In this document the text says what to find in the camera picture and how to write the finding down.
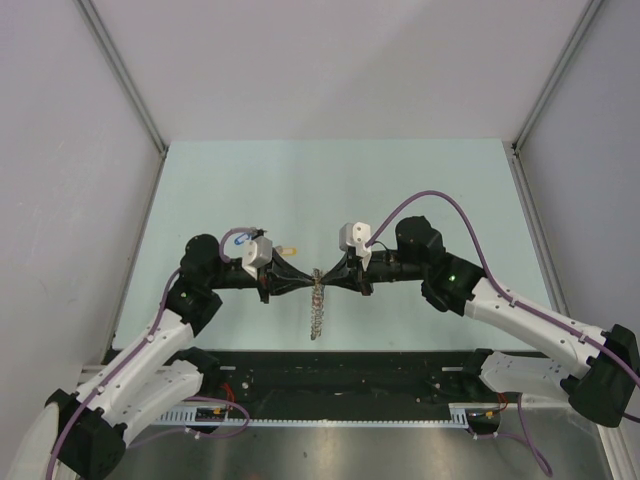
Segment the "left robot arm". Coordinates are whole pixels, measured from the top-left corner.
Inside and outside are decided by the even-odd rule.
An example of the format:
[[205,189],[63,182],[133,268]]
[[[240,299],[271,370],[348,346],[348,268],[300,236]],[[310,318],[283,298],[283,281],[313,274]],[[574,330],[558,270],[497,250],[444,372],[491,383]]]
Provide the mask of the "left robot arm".
[[191,397],[207,400],[221,387],[216,360],[191,342],[222,305],[221,289],[254,289],[262,302],[311,287],[312,276],[284,260],[261,231],[231,259],[209,234],[190,239],[161,296],[155,318],[92,379],[50,397],[58,433],[45,478],[58,463],[84,479],[104,479],[139,434]]

